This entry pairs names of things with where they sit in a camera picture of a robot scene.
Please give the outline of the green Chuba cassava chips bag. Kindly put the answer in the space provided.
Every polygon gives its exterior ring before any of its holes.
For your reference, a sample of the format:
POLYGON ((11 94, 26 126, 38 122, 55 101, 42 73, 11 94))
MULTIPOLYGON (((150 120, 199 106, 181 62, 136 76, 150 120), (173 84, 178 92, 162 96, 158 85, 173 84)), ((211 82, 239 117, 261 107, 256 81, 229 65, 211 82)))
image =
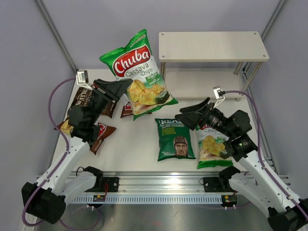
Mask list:
POLYGON ((134 120, 178 103, 160 73, 146 29, 139 31, 125 47, 100 56, 100 61, 108 66, 117 80, 132 80, 126 96, 134 120))

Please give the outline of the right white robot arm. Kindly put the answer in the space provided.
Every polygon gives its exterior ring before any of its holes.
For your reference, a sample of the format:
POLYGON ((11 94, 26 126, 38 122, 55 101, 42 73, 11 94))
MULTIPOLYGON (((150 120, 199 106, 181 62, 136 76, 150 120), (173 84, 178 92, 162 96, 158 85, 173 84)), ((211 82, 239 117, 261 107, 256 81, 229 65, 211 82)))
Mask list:
POLYGON ((180 109, 175 116, 189 129, 207 125, 226 135, 227 155, 244 167, 254 178, 247 179, 239 169, 228 167, 219 173, 222 190, 233 189, 263 214, 274 231, 297 231, 308 223, 308 200, 296 194, 265 161, 260 148, 248 136, 252 129, 248 113, 237 110, 229 117, 206 98, 203 102, 180 109))

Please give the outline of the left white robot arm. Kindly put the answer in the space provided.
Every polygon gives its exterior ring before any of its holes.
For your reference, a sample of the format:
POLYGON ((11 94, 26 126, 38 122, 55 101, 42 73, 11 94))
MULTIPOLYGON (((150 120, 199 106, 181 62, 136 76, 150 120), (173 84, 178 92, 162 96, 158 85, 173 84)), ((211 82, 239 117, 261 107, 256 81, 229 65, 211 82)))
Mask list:
POLYGON ((83 192, 107 189, 103 171, 86 167, 79 176, 66 182, 73 168, 90 151, 99 138, 98 118, 109 102, 118 102, 132 84, 132 79, 104 81, 97 79, 91 86, 92 95, 87 105, 73 105, 68 109, 68 124, 72 126, 70 138, 63 136, 66 150, 34 183, 27 182, 22 187, 24 209, 22 221, 27 226, 26 214, 36 216, 41 221, 54 224, 59 221, 66 206, 83 192))

